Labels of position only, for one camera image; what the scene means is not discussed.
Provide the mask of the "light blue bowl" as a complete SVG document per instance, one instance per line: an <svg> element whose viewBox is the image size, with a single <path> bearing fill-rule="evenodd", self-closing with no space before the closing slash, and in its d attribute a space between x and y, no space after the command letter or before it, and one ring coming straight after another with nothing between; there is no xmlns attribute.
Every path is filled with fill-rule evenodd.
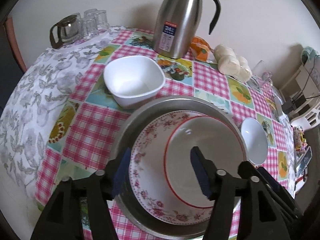
<svg viewBox="0 0 320 240"><path fill-rule="evenodd" d="M245 118L240 131L247 148L247 159L254 165L263 164L268 154L268 143L261 124L253 118Z"/></svg>

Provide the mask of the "strawberry pattern bowl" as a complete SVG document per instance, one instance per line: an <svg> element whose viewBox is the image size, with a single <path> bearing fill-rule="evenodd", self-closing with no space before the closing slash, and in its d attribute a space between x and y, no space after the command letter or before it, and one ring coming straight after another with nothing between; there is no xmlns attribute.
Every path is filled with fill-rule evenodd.
<svg viewBox="0 0 320 240"><path fill-rule="evenodd" d="M164 152L166 181L184 204L208 209L213 202L202 193L190 160L194 146L199 147L204 157L217 168L237 178L238 165L246 160L246 149L238 131L230 123L211 116L190 118L172 132Z"/></svg>

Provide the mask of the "stainless steel round plate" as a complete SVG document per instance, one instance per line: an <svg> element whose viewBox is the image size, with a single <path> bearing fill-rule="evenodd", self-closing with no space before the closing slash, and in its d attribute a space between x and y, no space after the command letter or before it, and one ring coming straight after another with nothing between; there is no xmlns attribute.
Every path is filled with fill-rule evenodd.
<svg viewBox="0 0 320 240"><path fill-rule="evenodd" d="M223 110L192 96L167 96L152 100L131 114L116 135L111 150L111 158L115 158L124 148L133 148L138 135L150 121L155 120L162 114L174 111L196 111L225 121L228 125L231 125L231 130L239 137L240 144L245 144L231 116L223 112ZM204 234L208 225L207 222L200 222L195 225L174 225L153 217L144 210L142 204L139 204L138 198L133 195L129 176L126 176L121 192L116 196L115 202L123 215L140 230L163 239L192 239L200 237Z"/></svg>

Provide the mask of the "floral rim round plate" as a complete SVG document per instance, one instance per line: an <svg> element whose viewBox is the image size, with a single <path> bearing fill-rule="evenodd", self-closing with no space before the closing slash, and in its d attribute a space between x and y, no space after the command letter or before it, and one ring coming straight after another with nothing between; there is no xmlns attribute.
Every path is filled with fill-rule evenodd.
<svg viewBox="0 0 320 240"><path fill-rule="evenodd" d="M153 217L174 225L207 221L212 208L199 209L179 200L171 191L164 172L164 154L172 132L185 120L202 113L173 111L148 123L131 150L129 180L139 204Z"/></svg>

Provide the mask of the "white square bowl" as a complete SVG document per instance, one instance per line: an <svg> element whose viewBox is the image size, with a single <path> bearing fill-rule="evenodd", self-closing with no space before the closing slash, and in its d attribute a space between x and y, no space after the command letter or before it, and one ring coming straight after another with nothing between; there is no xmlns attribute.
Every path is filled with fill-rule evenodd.
<svg viewBox="0 0 320 240"><path fill-rule="evenodd" d="M103 72L105 85L123 109L136 109L150 101L165 84L161 67L142 55L109 62Z"/></svg>

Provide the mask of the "smartphone on stand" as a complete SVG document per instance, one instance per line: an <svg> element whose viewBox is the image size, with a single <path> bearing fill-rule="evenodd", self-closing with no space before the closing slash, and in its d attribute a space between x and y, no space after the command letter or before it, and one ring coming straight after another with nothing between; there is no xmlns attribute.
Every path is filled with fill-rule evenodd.
<svg viewBox="0 0 320 240"><path fill-rule="evenodd" d="M297 160L296 164L296 176L299 177L307 168L308 164L312 159L312 149L310 146L307 147L306 150L303 151L303 154Z"/></svg>

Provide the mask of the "colourful candy roll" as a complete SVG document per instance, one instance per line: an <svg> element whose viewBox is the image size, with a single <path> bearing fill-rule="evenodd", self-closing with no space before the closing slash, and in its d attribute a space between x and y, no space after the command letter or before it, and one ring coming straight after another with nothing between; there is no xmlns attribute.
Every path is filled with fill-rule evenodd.
<svg viewBox="0 0 320 240"><path fill-rule="evenodd" d="M301 126L293 128L293 140L295 150L302 151L306 149L308 143L307 140L304 138L304 132Z"/></svg>

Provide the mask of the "checkered fruit tablecloth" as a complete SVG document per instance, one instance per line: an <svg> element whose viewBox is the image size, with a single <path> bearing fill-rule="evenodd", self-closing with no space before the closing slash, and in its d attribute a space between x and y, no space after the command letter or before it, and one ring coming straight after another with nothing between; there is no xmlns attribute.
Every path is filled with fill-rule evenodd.
<svg viewBox="0 0 320 240"><path fill-rule="evenodd" d="M35 198L48 202L59 179L68 174L84 178L102 168L110 157L112 143L130 111L122 109L103 81L105 65L115 59L142 55L155 60L165 72L166 82L158 97L191 95L229 114L236 124L252 117L262 122L268 134L268 155L264 168L289 193L295 192L292 129L286 116L276 111L277 91L263 91L252 81L240 83L218 71L212 53L208 59L189 51L182 59L169 59L151 49L153 33L124 27L111 28L98 42L76 42L54 51L58 68L69 72L53 78L48 68L48 83L63 89L62 82L75 80L70 96L45 94L49 103L63 104L54 115L54 126L46 134L44 161L35 186Z"/></svg>

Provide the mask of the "clear glass mug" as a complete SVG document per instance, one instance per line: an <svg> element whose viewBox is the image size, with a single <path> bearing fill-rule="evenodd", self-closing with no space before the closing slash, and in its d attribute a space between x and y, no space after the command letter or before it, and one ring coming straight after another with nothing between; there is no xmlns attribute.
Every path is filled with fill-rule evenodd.
<svg viewBox="0 0 320 240"><path fill-rule="evenodd" d="M266 92L273 86L273 73L267 69L263 60L260 60L252 69L251 81L261 91Z"/></svg>

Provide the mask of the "packed white steamed buns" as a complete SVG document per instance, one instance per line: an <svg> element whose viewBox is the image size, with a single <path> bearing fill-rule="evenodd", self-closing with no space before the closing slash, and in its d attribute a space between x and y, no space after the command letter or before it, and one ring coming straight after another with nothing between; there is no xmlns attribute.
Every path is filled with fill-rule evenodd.
<svg viewBox="0 0 320 240"><path fill-rule="evenodd" d="M232 76L243 83L252 77L248 61L244 57L236 55L232 48L222 44L217 45L214 49L214 57L221 74Z"/></svg>

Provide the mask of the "white paper bag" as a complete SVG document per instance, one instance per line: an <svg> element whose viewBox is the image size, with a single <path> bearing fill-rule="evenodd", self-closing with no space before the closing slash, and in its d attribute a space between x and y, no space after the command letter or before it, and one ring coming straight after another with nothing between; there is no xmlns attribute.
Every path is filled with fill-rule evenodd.
<svg viewBox="0 0 320 240"><path fill-rule="evenodd" d="M300 56L302 65L310 75L313 83L319 89L320 77L320 58L319 52L311 47L305 47Z"/></svg>

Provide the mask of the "orange snack packet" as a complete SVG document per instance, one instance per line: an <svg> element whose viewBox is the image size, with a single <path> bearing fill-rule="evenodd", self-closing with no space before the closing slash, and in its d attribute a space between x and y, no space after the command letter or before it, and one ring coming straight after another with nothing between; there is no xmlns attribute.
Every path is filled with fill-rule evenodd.
<svg viewBox="0 0 320 240"><path fill-rule="evenodd" d="M210 45L202 38L194 36L190 44L191 52L197 61L213 63L215 57Z"/></svg>

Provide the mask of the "grey floral tablecloth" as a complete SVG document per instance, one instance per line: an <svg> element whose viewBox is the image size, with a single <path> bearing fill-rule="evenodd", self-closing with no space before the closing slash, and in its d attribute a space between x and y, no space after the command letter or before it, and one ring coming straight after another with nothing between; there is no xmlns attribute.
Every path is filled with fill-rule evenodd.
<svg viewBox="0 0 320 240"><path fill-rule="evenodd" d="M58 113L94 59L123 30L47 48L22 76L1 115L1 171L18 186L34 184Z"/></svg>

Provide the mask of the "stainless steel thermos jug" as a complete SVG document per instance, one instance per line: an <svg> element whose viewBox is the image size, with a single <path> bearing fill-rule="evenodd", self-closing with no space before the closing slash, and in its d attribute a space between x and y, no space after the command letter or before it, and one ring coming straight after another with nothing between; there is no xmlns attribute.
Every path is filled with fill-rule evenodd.
<svg viewBox="0 0 320 240"><path fill-rule="evenodd" d="M219 0L212 0L216 9L209 25L215 28L221 12ZM189 50L202 14L202 0L164 0L153 32L153 50L171 59L183 58Z"/></svg>

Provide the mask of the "clear drinking glass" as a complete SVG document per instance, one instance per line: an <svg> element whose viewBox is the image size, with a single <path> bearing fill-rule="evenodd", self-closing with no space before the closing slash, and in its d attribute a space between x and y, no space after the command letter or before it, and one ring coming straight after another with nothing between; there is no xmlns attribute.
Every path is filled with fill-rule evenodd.
<svg viewBox="0 0 320 240"><path fill-rule="evenodd" d="M99 35L95 18L92 16L83 17L81 19L81 33L86 40L92 39Z"/></svg>
<svg viewBox="0 0 320 240"><path fill-rule="evenodd" d="M94 18L98 29L108 30L110 28L106 10L89 9L84 11L84 16Z"/></svg>

